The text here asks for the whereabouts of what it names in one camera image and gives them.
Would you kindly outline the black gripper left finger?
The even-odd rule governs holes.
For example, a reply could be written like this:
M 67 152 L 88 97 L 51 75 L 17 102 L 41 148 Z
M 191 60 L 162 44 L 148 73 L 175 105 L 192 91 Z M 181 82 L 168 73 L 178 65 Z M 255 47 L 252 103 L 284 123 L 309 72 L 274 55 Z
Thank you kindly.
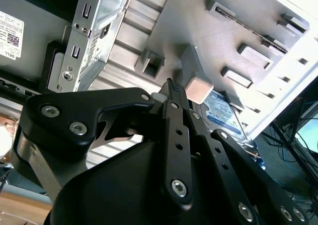
M 163 189 L 192 204 L 191 156 L 182 109 L 168 79 L 159 96 L 140 88 L 52 93 L 29 98 L 19 124 L 19 156 L 55 202 L 76 176 L 140 143 L 163 150 Z

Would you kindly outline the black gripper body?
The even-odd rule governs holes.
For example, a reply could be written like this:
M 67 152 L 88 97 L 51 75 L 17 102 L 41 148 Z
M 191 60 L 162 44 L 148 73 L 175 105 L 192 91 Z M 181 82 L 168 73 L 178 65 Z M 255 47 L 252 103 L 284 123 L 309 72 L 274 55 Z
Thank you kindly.
M 245 225 L 211 168 L 191 158 L 193 202 L 172 203 L 163 189 L 163 150 L 140 143 L 69 181 L 58 194 L 48 225 Z

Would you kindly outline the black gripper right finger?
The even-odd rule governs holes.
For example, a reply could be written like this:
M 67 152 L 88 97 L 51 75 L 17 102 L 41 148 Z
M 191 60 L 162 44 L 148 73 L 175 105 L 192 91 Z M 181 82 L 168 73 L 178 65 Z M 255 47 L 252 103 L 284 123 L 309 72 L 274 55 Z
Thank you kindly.
M 184 88 L 172 83 L 182 109 L 191 154 L 199 156 L 205 207 L 220 225 L 309 225 L 310 219 L 286 192 L 222 129 L 209 133 L 190 109 Z

